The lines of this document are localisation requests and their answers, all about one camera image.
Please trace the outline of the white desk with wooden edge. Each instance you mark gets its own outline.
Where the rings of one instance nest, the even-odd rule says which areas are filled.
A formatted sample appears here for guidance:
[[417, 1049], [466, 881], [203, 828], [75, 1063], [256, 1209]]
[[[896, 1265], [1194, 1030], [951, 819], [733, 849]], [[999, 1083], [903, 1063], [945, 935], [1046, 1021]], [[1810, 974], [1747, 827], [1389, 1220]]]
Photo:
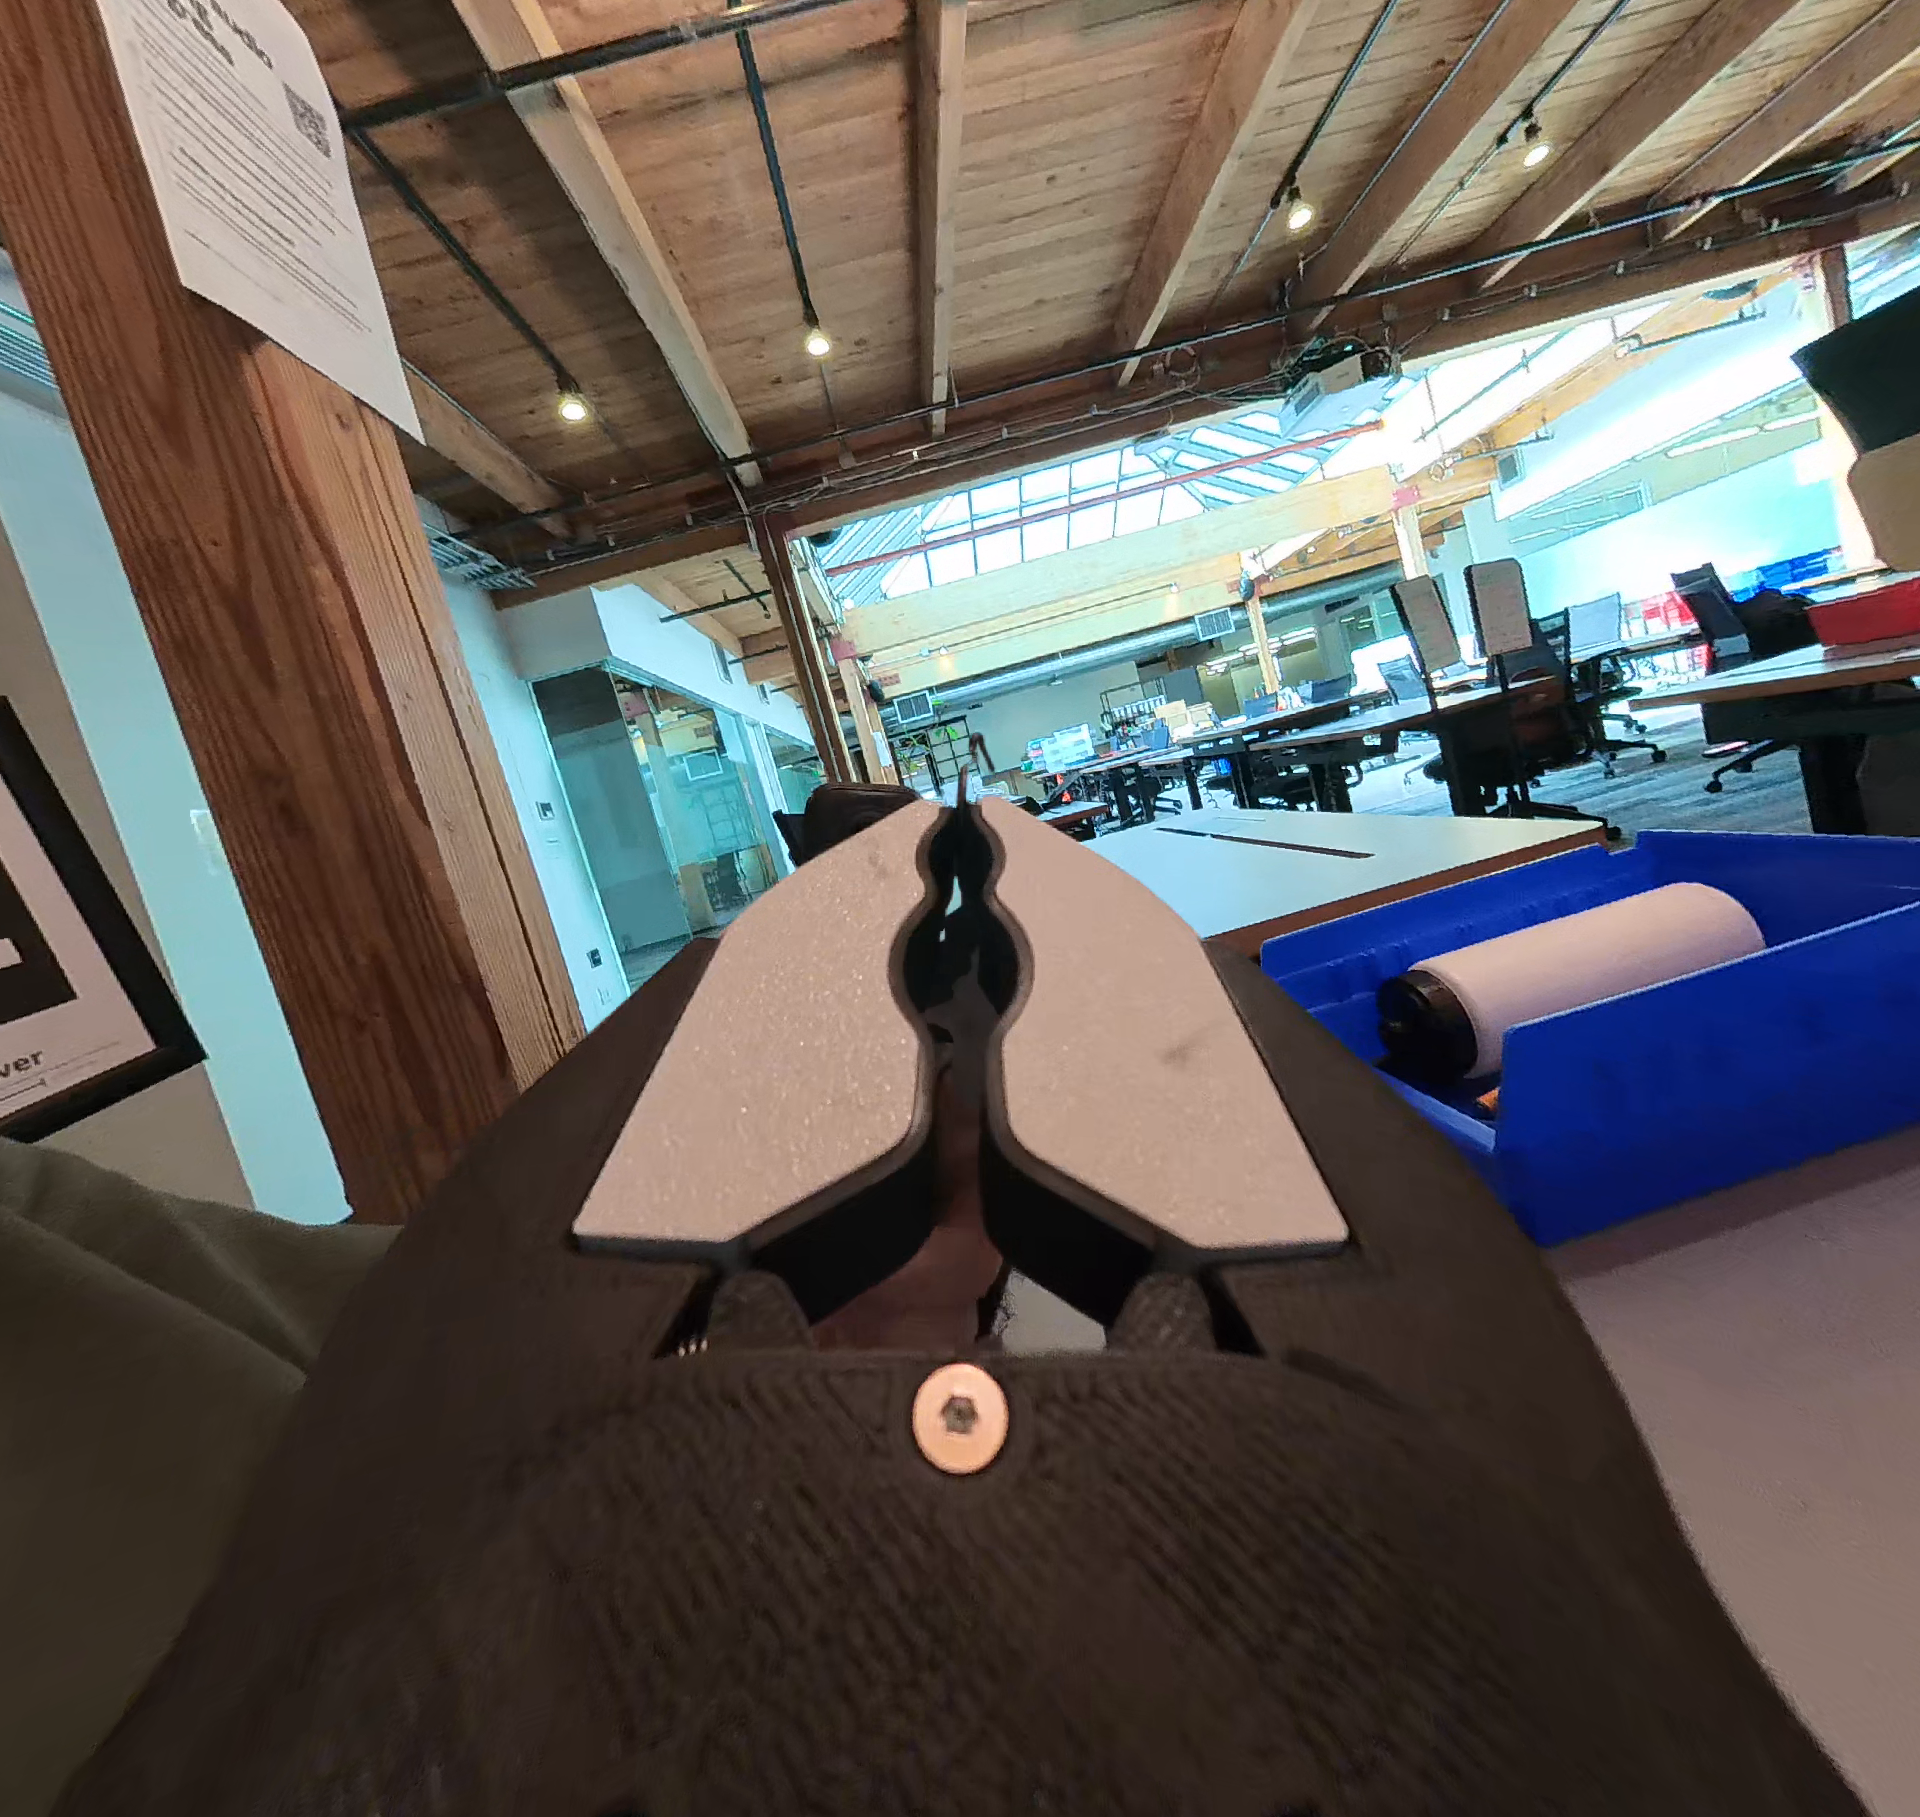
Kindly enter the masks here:
[[1204, 941], [1266, 941], [1537, 861], [1605, 846], [1574, 821], [1202, 808], [1095, 838]]

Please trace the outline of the wooden support post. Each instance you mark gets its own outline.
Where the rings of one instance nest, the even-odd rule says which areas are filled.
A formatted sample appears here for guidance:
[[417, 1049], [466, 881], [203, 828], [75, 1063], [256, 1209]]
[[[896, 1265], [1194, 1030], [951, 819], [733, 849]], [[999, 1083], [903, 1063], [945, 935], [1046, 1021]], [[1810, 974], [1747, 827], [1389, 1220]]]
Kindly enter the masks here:
[[5, 247], [349, 1209], [587, 1027], [396, 432], [174, 267], [95, 0], [3, 0]]

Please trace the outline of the black box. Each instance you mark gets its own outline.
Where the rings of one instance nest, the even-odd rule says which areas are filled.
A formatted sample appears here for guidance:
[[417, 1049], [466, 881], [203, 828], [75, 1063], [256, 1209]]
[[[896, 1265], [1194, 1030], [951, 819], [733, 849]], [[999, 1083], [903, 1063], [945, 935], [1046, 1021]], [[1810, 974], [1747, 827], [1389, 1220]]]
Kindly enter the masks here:
[[1858, 456], [1919, 435], [1919, 308], [1914, 286], [1790, 355]]

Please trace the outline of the blue plastic bin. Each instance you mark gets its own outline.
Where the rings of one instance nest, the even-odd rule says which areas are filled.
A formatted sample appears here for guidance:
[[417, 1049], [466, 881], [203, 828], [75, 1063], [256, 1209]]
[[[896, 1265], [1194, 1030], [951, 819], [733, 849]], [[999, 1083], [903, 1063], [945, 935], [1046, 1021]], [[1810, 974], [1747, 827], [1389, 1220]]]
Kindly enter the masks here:
[[[1765, 952], [1518, 1030], [1487, 1082], [1384, 1067], [1378, 990], [1406, 967], [1680, 883], [1736, 897]], [[1914, 1131], [1916, 903], [1916, 841], [1646, 833], [1266, 941], [1260, 969], [1552, 1248]]]

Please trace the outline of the black office chair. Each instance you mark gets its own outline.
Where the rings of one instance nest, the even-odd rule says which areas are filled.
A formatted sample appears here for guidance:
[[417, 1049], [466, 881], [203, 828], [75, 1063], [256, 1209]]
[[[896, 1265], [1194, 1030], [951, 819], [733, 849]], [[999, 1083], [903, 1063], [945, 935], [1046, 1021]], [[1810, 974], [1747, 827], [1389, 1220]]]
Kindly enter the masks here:
[[825, 782], [806, 797], [802, 808], [776, 811], [774, 821], [788, 863], [800, 869], [923, 800], [924, 797], [900, 785]]
[[[1812, 605], [1801, 596], [1765, 588], [1736, 601], [1713, 565], [1676, 573], [1673, 587], [1708, 645], [1710, 672], [1751, 668], [1819, 645]], [[1796, 739], [1773, 730], [1773, 724], [1795, 714], [1795, 702], [1730, 701], [1700, 709], [1706, 754], [1718, 758], [1706, 782], [1708, 793], [1718, 795], [1729, 774], [1751, 774], [1771, 754], [1803, 754]]]

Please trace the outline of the red plastic bin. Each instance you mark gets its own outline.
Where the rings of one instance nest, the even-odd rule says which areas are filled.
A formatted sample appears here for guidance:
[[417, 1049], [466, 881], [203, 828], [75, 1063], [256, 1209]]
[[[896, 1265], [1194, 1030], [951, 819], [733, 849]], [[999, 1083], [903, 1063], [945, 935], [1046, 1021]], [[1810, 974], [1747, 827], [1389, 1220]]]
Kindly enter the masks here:
[[1919, 636], [1919, 574], [1871, 585], [1809, 606], [1809, 622], [1829, 653], [1858, 653]]

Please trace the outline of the office desk with black legs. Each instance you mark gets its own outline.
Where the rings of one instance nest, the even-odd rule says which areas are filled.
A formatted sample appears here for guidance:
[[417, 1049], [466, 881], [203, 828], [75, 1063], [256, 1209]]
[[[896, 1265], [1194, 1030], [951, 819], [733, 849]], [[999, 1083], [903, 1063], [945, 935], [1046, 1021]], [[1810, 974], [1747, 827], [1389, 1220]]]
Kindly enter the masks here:
[[1396, 748], [1406, 735], [1427, 735], [1438, 745], [1452, 816], [1579, 819], [1579, 811], [1532, 795], [1534, 724], [1546, 726], [1564, 696], [1562, 681], [1532, 678], [1506, 688], [1400, 701], [1293, 730], [1255, 748], [1255, 754], [1305, 766], [1313, 806], [1348, 814], [1354, 808], [1348, 770], [1376, 748]]

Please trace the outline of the cardboard box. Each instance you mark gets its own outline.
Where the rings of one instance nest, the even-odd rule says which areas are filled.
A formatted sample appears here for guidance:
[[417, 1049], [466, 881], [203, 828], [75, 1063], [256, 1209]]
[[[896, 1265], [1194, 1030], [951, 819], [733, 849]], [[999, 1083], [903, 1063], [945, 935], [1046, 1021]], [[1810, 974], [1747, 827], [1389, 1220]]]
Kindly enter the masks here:
[[1875, 557], [1893, 573], [1919, 573], [1919, 456], [1914, 432], [1862, 453], [1847, 475]]

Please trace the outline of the ceiling projector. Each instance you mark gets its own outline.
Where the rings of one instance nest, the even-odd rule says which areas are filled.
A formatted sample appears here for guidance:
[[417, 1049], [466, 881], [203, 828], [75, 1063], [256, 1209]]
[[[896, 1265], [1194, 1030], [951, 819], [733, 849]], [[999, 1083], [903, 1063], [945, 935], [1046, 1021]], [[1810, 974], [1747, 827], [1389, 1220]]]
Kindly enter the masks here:
[[1384, 347], [1352, 355], [1305, 374], [1278, 412], [1284, 440], [1333, 436], [1374, 423], [1405, 388], [1400, 358]]

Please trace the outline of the glass partition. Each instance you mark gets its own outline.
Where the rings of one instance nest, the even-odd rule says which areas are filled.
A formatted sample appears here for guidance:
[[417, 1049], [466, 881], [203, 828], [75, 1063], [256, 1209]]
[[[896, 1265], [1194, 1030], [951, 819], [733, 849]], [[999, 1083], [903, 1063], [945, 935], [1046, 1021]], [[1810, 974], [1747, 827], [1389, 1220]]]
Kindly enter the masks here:
[[825, 778], [811, 742], [609, 664], [533, 696], [633, 985], [793, 869], [783, 819]]

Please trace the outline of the office chair with pale back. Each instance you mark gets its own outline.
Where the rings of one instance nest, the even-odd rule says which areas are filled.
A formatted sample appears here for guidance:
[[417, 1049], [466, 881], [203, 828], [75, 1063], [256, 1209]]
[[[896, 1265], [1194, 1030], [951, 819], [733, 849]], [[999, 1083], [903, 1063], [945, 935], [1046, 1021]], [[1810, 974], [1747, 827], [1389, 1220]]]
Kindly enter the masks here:
[[1452, 814], [1487, 814], [1476, 778], [1478, 726], [1493, 714], [1501, 692], [1481, 691], [1462, 699], [1443, 699], [1434, 677], [1457, 663], [1458, 636], [1450, 628], [1449, 609], [1434, 578], [1415, 574], [1391, 587], [1416, 671], [1416, 691], [1391, 709], [1400, 730], [1436, 736]]
[[1581, 750], [1566, 645], [1551, 640], [1529, 606], [1512, 559], [1467, 570], [1478, 642], [1501, 692], [1497, 718], [1471, 730], [1467, 773], [1488, 816], [1586, 821], [1574, 805], [1542, 800], [1532, 785]]

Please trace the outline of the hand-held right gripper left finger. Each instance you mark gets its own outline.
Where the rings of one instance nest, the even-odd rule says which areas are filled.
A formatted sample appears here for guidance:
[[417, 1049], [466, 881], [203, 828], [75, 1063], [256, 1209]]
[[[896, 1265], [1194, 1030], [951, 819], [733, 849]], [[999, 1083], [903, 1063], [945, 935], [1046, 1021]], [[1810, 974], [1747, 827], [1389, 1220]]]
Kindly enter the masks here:
[[577, 1250], [776, 1278], [811, 1326], [990, 1326], [993, 851], [903, 800], [719, 941], [591, 1179]]

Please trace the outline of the black framed poster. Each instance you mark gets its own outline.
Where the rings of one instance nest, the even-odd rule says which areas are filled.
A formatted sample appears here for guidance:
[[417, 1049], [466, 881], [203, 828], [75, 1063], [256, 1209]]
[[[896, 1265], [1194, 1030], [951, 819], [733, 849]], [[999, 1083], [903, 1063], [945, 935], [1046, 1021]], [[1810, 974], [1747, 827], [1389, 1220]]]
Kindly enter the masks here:
[[148, 941], [5, 701], [5, 1140], [42, 1141], [204, 1061]]

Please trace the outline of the long office desk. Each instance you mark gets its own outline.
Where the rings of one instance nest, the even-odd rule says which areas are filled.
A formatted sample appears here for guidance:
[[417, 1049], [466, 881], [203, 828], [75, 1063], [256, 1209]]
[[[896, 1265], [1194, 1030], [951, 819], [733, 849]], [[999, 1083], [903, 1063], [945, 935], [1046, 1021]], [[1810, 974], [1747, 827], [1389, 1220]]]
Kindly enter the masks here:
[[1767, 754], [1796, 756], [1807, 816], [1823, 836], [1916, 838], [1919, 639], [1809, 647], [1720, 668], [1630, 701], [1636, 712], [1694, 709], [1713, 763], [1706, 789]]

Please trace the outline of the person's olive sweatshirt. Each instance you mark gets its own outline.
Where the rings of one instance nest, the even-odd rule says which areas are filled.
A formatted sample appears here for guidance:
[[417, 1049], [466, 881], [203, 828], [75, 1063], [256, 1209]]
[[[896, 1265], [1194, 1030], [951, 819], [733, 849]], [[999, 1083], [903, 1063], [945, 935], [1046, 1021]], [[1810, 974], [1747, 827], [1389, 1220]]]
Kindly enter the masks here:
[[395, 1237], [5, 1143], [5, 1813], [49, 1813], [177, 1644]]

